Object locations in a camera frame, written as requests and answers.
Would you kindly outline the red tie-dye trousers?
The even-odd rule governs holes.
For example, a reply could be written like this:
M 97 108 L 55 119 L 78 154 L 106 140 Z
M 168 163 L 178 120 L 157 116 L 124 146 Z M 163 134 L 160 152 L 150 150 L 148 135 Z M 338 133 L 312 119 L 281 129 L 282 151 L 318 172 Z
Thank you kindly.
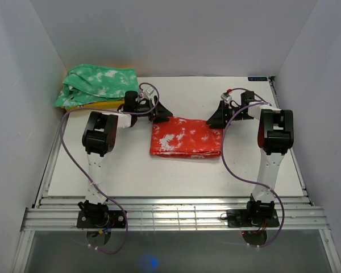
M 201 119 L 170 117 L 152 126 L 149 153 L 164 158 L 207 159 L 221 155 L 222 129 Z

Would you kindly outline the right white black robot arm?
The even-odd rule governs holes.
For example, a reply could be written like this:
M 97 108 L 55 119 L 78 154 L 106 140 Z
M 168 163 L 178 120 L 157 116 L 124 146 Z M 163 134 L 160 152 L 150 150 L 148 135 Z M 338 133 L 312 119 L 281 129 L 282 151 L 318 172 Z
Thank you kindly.
M 252 119 L 259 122 L 257 180 L 246 208 L 228 210 L 226 220 L 230 227 L 278 227 L 275 185 L 280 164 L 294 143 L 293 112 L 273 107 L 255 92 L 242 88 L 239 103 L 232 99 L 230 90 L 222 93 L 217 110 L 206 123 L 210 129 L 226 130 L 233 121 Z

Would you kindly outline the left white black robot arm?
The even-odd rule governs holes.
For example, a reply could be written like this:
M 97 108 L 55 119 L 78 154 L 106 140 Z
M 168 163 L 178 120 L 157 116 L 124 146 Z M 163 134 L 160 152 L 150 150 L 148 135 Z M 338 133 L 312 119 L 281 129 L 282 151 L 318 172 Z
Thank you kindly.
M 117 129 L 133 127 L 139 117 L 147 117 L 153 123 L 168 122 L 173 114 L 159 102 L 159 93 L 148 87 L 138 94 L 127 91 L 118 113 L 103 114 L 92 111 L 82 136 L 89 166 L 88 191 L 84 202 L 78 204 L 84 218 L 96 227 L 110 221 L 110 212 L 105 204 L 107 194 L 101 189 L 102 164 L 115 146 Z

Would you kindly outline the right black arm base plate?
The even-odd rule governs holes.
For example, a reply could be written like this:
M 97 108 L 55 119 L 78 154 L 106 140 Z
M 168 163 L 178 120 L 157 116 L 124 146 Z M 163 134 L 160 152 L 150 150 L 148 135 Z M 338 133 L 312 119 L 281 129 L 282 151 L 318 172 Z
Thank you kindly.
M 230 228 L 277 228 L 280 226 L 278 215 L 274 209 L 271 216 L 249 216 L 246 209 L 230 209 L 226 211 L 227 225 Z

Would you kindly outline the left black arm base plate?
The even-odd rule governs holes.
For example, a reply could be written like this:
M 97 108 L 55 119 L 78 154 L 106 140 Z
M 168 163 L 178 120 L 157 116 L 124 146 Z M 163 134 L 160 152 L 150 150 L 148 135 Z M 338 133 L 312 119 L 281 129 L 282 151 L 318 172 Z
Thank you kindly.
M 124 214 L 120 210 L 110 210 L 100 216 L 91 215 L 80 211 L 77 218 L 76 227 L 80 229 L 104 229 L 126 227 Z

